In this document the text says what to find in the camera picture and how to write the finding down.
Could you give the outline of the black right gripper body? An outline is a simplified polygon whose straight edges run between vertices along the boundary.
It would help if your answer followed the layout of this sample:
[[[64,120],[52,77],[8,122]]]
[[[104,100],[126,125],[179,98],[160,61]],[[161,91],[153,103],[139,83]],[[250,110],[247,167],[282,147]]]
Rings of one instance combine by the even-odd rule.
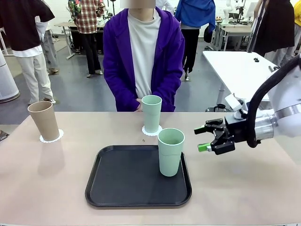
[[[222,138],[232,138],[235,143],[246,141],[246,119],[236,119],[233,115],[225,116]]]

